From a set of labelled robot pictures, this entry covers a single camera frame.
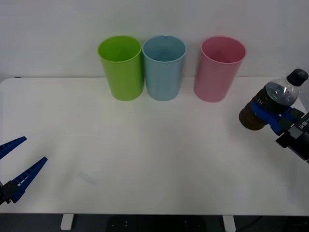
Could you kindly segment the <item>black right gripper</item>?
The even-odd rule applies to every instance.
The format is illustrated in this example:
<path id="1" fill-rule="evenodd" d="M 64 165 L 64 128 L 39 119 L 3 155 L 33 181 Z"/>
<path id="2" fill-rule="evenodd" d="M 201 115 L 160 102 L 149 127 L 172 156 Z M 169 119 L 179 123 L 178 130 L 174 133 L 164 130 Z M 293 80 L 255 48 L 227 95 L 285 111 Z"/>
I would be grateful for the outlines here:
<path id="1" fill-rule="evenodd" d="M 303 161 L 309 163 L 309 114 L 289 107 L 282 114 L 274 114 L 258 103 L 251 103 L 256 116 L 266 122 L 276 135 L 281 135 L 276 142 L 283 148 L 289 148 Z"/>

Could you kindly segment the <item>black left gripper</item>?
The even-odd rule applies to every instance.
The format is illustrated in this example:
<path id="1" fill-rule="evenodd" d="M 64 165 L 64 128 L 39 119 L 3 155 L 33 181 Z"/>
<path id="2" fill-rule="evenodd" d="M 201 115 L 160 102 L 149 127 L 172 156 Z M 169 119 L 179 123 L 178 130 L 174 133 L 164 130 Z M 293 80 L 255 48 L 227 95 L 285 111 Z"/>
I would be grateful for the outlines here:
<path id="1" fill-rule="evenodd" d="M 26 141 L 25 136 L 9 141 L 5 144 L 0 145 L 0 159 L 8 155 L 12 150 Z M 42 169 L 47 162 L 47 157 L 43 157 L 38 162 L 33 164 L 30 168 L 24 171 L 22 174 L 8 181 L 4 185 L 0 185 L 0 204 L 10 202 L 16 203 L 25 193 L 27 187 Z"/>

